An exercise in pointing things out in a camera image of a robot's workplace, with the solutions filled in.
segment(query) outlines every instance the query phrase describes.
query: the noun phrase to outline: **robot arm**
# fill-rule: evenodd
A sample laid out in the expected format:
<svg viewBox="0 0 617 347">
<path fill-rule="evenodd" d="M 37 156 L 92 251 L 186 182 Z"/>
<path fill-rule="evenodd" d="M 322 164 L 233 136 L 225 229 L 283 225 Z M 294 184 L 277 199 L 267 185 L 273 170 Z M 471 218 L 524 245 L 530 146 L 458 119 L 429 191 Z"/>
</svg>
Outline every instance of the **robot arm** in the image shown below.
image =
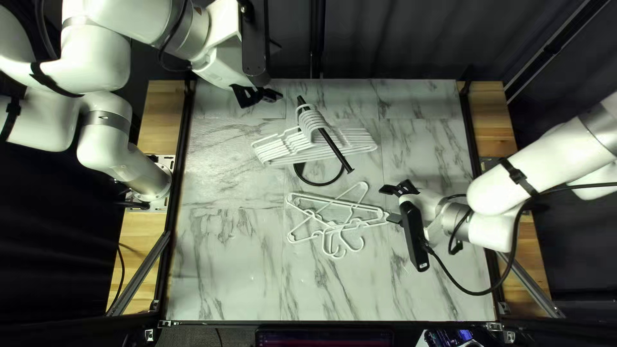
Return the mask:
<svg viewBox="0 0 617 347">
<path fill-rule="evenodd" d="M 405 230 L 412 262 L 418 270 L 425 270 L 420 267 L 424 260 L 419 260 L 421 257 L 414 243 L 432 247 L 448 240 L 456 230 L 455 237 L 459 240 L 509 253 L 516 232 L 515 220 L 525 201 L 533 194 L 563 183 L 615 182 L 616 159 L 617 93 L 589 112 L 549 130 L 539 140 L 471 182 L 466 194 L 469 206 L 454 203 L 433 191 L 415 188 L 408 180 L 397 186 L 386 185 L 380 191 L 399 197 L 401 219 L 409 215 L 411 205 L 428 226 L 422 232 L 418 228 Z M 614 191 L 617 186 L 578 189 L 574 193 L 590 200 Z"/>
<path fill-rule="evenodd" d="M 128 142 L 131 106 L 108 92 L 128 80 L 130 39 L 189 60 L 196 74 L 231 90 L 252 86 L 242 72 L 239 21 L 236 0 L 216 0 L 205 10 L 193 0 L 64 0 L 60 58 L 35 62 L 25 30 L 0 6 L 0 31 L 11 33 L 0 40 L 0 70 L 27 87 L 18 105 L 0 96 L 3 139 L 64 151 L 81 112 L 78 160 L 131 187 L 142 201 L 162 199 L 169 173 Z"/>
</svg>

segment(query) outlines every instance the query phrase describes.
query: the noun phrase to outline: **metal frame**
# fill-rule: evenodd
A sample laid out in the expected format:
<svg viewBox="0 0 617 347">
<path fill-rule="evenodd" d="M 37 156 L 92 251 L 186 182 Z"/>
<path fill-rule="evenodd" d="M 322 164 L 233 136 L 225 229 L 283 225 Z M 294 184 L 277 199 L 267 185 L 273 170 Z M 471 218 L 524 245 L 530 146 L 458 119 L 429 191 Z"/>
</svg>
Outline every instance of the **metal frame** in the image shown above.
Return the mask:
<svg viewBox="0 0 617 347">
<path fill-rule="evenodd" d="M 182 178 L 184 175 L 186 145 L 191 128 L 191 114 L 193 112 L 193 101 L 195 96 L 195 83 L 191 83 L 191 81 L 192 80 L 189 78 L 184 81 L 184 104 L 182 109 L 182 121 L 180 123 L 180 137 L 176 148 L 175 170 L 173 171 L 172 187 L 170 188 L 169 210 L 167 211 L 167 218 L 165 219 L 165 230 L 150 250 L 150 253 L 148 253 L 141 263 L 133 278 L 128 282 L 125 289 L 118 297 L 118 300 L 109 308 L 106 316 L 119 316 L 124 312 L 159 257 L 159 275 L 157 276 L 151 309 L 160 313 L 160 305 L 157 303 L 161 303 L 161 300 L 166 297 L 167 275 L 169 273 L 172 255 L 172 247 L 169 247 L 169 245 L 171 244 L 170 240 L 175 236 L 174 231 L 178 218 L 177 210 L 180 205 Z"/>
<path fill-rule="evenodd" d="M 501 260 L 508 262 L 508 256 L 504 253 L 496 252 L 497 256 L 501 258 Z M 536 281 L 529 276 L 527 271 L 525 271 L 524 267 L 519 264 L 518 261 L 514 260 L 514 264 L 512 264 L 512 272 L 518 277 L 518 280 L 523 284 L 531 298 L 549 315 L 551 318 L 565 318 L 566 315 L 553 304 L 553 301 L 544 294 L 542 288 L 536 283 Z"/>
<path fill-rule="evenodd" d="M 609 2 L 585 0 L 508 82 L 504 88 L 506 103 L 510 104 Z"/>
</svg>

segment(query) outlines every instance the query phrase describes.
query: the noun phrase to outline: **gray marble vein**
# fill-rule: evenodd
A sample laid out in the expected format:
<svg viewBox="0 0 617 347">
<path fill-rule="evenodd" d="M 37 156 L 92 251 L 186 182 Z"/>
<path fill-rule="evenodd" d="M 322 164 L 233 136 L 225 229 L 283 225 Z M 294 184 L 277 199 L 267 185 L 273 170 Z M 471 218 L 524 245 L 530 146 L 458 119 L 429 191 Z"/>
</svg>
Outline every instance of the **gray marble vein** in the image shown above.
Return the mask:
<svg viewBox="0 0 617 347">
<path fill-rule="evenodd" d="M 461 119 L 456 81 L 372 80 L 385 119 Z"/>
<path fill-rule="evenodd" d="M 277 80 L 285 86 L 287 118 L 295 117 L 297 96 L 331 119 L 377 119 L 377 95 L 369 80 Z"/>
<path fill-rule="evenodd" d="M 281 224 L 281 209 L 183 207 L 168 316 L 280 319 Z"/>
<path fill-rule="evenodd" d="M 468 296 L 437 262 L 418 273 L 399 227 L 361 228 L 346 240 L 365 249 L 333 259 L 321 238 L 292 245 L 287 232 L 305 216 L 283 203 L 290 192 L 335 197 L 359 181 L 364 203 L 397 212 L 397 199 L 379 194 L 406 178 L 442 194 L 471 181 L 470 159 L 453 81 L 276 80 L 285 104 L 240 111 L 229 96 L 201 93 L 191 128 L 172 270 L 168 319 L 175 320 L 492 320 L 490 295 Z M 376 151 L 347 157 L 355 171 L 327 187 L 301 182 L 293 167 L 264 166 L 251 142 L 295 126 L 296 96 L 316 104 L 337 127 L 364 127 Z M 333 178 L 336 159 L 309 162 L 304 176 Z M 347 199 L 358 198 L 358 191 Z M 317 209 L 318 204 L 308 207 Z M 339 220 L 344 209 L 323 212 Z M 323 228 L 310 221 L 298 237 Z M 338 236 L 333 248 L 343 246 Z M 483 250 L 466 243 L 449 256 L 451 273 L 466 287 L 489 285 Z"/>
<path fill-rule="evenodd" d="M 281 89 L 281 86 L 276 81 L 272 81 L 267 88 L 272 88 L 284 94 L 284 90 Z M 241 109 L 233 91 L 221 89 L 200 79 L 195 90 L 193 117 L 197 119 L 282 119 L 286 115 L 285 104 L 285 99 L 281 99 L 273 104 L 262 101 L 254 106 Z"/>
<path fill-rule="evenodd" d="M 443 195 L 466 191 L 472 176 L 463 120 L 387 119 L 380 126 L 387 184 L 409 178 Z M 386 202 L 391 209 L 396 204 Z"/>
<path fill-rule="evenodd" d="M 262 165 L 251 143 L 284 127 L 283 119 L 194 119 L 182 203 L 211 209 L 282 207 L 283 168 Z"/>
</svg>

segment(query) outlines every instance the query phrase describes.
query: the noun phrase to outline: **metal bracket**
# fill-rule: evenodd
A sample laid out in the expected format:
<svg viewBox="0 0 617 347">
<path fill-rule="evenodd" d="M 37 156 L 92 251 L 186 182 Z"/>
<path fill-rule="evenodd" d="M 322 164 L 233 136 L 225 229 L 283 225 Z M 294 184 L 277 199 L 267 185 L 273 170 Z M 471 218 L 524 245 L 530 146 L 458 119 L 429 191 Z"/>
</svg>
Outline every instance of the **metal bracket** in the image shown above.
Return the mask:
<svg viewBox="0 0 617 347">
<path fill-rule="evenodd" d="M 490 332 L 501 333 L 503 342 L 506 344 L 514 343 L 514 340 L 516 339 L 516 334 L 514 332 L 504 330 L 503 324 L 499 322 L 486 322 L 486 330 Z"/>
<path fill-rule="evenodd" d="M 154 162 L 161 169 L 163 169 L 163 171 L 168 173 L 171 177 L 171 174 L 173 173 L 173 169 L 175 167 L 176 156 L 172 154 L 170 155 L 163 155 L 163 154 L 149 155 L 149 157 L 152 157 L 152 156 L 155 157 Z M 140 197 L 141 196 L 138 193 L 135 193 L 134 191 L 129 191 L 126 194 L 125 201 L 129 201 L 129 202 L 141 201 L 139 200 Z M 160 199 L 149 202 L 149 204 L 150 204 L 150 208 L 147 210 L 142 210 L 136 207 L 128 207 L 126 210 L 130 212 L 142 212 L 142 213 L 148 213 L 148 212 L 167 213 L 167 205 L 169 205 L 169 192 L 165 196 L 161 197 Z"/>
<path fill-rule="evenodd" d="M 154 329 L 147 329 L 144 331 L 144 337 L 147 342 L 154 342 Z"/>
<path fill-rule="evenodd" d="M 490 332 L 502 332 L 503 324 L 499 322 L 486 322 L 486 330 Z"/>
<path fill-rule="evenodd" d="M 158 311 L 159 310 L 159 300 L 152 300 L 150 303 L 150 311 Z"/>
<path fill-rule="evenodd" d="M 516 334 L 514 332 L 503 332 L 503 342 L 506 344 L 514 343 Z"/>
<path fill-rule="evenodd" d="M 160 320 L 158 328 L 170 328 L 180 325 L 179 322 L 174 322 L 173 320 Z"/>
<path fill-rule="evenodd" d="M 503 302 L 503 301 L 499 301 L 497 303 L 497 309 L 499 310 L 499 314 L 512 314 L 512 311 L 510 310 L 510 307 L 508 306 L 507 303 Z"/>
</svg>

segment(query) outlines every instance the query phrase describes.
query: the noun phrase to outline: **white plastic hanger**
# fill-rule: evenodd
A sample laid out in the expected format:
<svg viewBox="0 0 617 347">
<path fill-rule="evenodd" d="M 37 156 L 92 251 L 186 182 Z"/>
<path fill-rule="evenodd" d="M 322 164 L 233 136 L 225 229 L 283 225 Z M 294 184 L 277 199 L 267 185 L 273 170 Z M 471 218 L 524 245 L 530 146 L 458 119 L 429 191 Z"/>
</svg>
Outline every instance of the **white plastic hanger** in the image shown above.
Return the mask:
<svg viewBox="0 0 617 347">
<path fill-rule="evenodd" d="M 358 187 L 363 188 L 363 192 L 362 192 L 360 199 L 357 201 L 357 203 L 340 200 L 341 197 L 345 196 L 347 193 L 349 193 L 350 191 Z M 296 243 L 303 243 L 303 242 L 312 240 L 314 238 L 321 237 L 321 251 L 325 255 L 330 256 L 333 259 L 340 259 L 344 257 L 347 254 L 347 250 L 351 252 L 355 252 L 355 253 L 360 252 L 365 247 L 364 238 L 360 237 L 360 242 L 361 242 L 360 247 L 354 248 L 344 237 L 343 232 L 352 232 L 354 230 L 358 230 L 360 227 L 370 228 L 370 227 L 377 227 L 380 225 L 386 225 L 388 223 L 386 221 L 386 218 L 389 215 L 387 212 L 384 212 L 379 207 L 361 204 L 367 192 L 368 192 L 368 184 L 366 182 L 358 182 L 355 185 L 353 185 L 351 188 L 349 188 L 348 190 L 345 190 L 345 192 L 343 192 L 342 194 L 340 194 L 334 199 L 328 199 L 328 198 L 323 198 L 321 196 L 314 196 L 314 195 L 303 194 L 303 193 L 289 193 L 285 199 L 286 203 L 292 206 L 294 209 L 307 215 L 307 217 L 303 221 L 301 221 L 300 224 L 296 225 L 294 228 L 292 228 L 288 232 L 287 237 L 286 237 L 287 241 L 292 244 L 296 244 Z M 317 211 L 313 212 L 310 209 L 302 209 L 298 206 L 302 200 L 324 203 L 325 205 L 319 208 Z M 349 215 L 347 216 L 345 221 L 337 224 L 333 221 L 327 222 L 323 220 L 322 216 L 319 213 L 322 212 L 327 207 L 332 206 L 332 205 L 341 206 L 341 207 L 349 207 Z M 373 212 L 375 213 L 376 217 L 370 218 L 370 219 L 364 219 L 364 220 L 358 217 L 352 218 L 354 214 L 354 210 L 356 209 Z M 316 220 L 318 223 L 322 224 L 323 229 L 314 230 L 310 234 L 310 236 L 297 240 L 296 236 L 294 235 L 294 232 L 311 219 Z M 341 250 L 341 246 L 336 246 L 336 250 L 334 251 L 332 250 L 333 238 L 335 235 L 339 237 L 341 243 L 345 246 L 344 249 L 342 250 L 341 255 L 338 255 Z"/>
<path fill-rule="evenodd" d="M 367 153 L 378 148 L 366 129 L 330 127 L 312 104 L 296 108 L 296 121 L 297 127 L 289 128 L 281 134 L 266 136 L 251 144 L 259 161 L 263 164 L 285 165 L 336 157 L 325 139 L 318 134 L 319 129 L 328 132 L 345 156 Z"/>
</svg>

